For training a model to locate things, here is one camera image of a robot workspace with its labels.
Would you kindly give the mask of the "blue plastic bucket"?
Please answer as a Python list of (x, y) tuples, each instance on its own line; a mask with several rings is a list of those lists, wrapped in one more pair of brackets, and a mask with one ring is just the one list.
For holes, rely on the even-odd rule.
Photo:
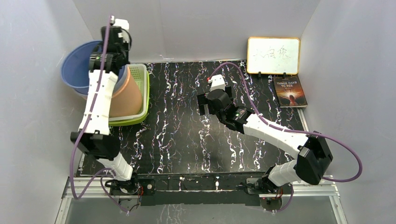
[(100, 40), (90, 41), (75, 48), (64, 60), (61, 68), (63, 82), (83, 93), (89, 90), (89, 59)]

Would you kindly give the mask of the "grey plastic bucket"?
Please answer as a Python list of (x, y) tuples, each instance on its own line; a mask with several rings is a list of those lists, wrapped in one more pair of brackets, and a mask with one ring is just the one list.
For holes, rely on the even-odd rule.
[(74, 91), (78, 96), (82, 97), (84, 100), (87, 100), (87, 98), (88, 98), (88, 93), (87, 93), (87, 92), (81, 93), (81, 92), (77, 91), (76, 89), (73, 89), (73, 91)]

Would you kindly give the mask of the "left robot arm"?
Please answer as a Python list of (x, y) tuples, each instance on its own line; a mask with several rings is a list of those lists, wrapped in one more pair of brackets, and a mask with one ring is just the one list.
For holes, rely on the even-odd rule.
[(115, 139), (109, 135), (113, 91), (120, 69), (129, 64), (132, 39), (121, 26), (108, 25), (101, 31), (102, 41), (94, 47), (88, 61), (89, 89), (84, 116), (78, 131), (71, 133), (70, 140), (74, 150), (79, 149), (112, 172), (111, 189), (134, 194), (139, 190), (139, 181), (134, 178), (133, 168), (119, 148), (114, 147)]

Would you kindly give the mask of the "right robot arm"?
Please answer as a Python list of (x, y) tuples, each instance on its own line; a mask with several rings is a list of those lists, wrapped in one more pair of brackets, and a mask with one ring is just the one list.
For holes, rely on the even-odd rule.
[(290, 162), (270, 167), (256, 181), (243, 183), (248, 192), (276, 193), (283, 185), (300, 181), (318, 185), (333, 160), (323, 137), (316, 133), (295, 133), (277, 123), (261, 120), (251, 109), (233, 103), (230, 86), (198, 94), (197, 102), (200, 115), (208, 111), (228, 129), (259, 138), (293, 158)]

